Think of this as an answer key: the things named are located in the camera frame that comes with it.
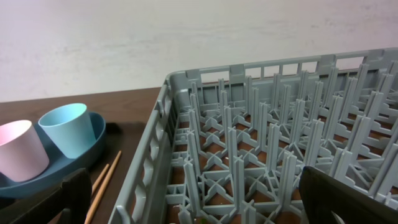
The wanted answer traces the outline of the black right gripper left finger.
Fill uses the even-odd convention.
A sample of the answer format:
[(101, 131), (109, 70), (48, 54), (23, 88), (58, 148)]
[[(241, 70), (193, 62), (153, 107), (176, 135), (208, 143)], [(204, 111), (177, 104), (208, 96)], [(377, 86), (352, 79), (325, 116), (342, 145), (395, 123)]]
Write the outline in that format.
[(1, 209), (1, 223), (84, 223), (92, 185), (85, 168), (64, 177), (57, 185)]

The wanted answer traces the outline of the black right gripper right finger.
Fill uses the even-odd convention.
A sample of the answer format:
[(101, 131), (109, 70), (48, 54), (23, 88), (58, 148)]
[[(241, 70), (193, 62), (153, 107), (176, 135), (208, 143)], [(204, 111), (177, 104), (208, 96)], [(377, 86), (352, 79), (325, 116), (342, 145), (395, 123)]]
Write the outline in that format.
[(365, 194), (305, 166), (299, 192), (309, 223), (336, 223), (338, 215), (346, 223), (397, 223), (397, 211)]

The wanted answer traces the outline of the pink cup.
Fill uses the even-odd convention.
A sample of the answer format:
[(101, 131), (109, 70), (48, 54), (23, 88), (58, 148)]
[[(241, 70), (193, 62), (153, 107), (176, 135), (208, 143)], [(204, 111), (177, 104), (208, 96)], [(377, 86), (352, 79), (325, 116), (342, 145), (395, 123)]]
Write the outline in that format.
[(49, 165), (49, 157), (29, 120), (1, 125), (1, 173), (14, 182), (30, 180)]

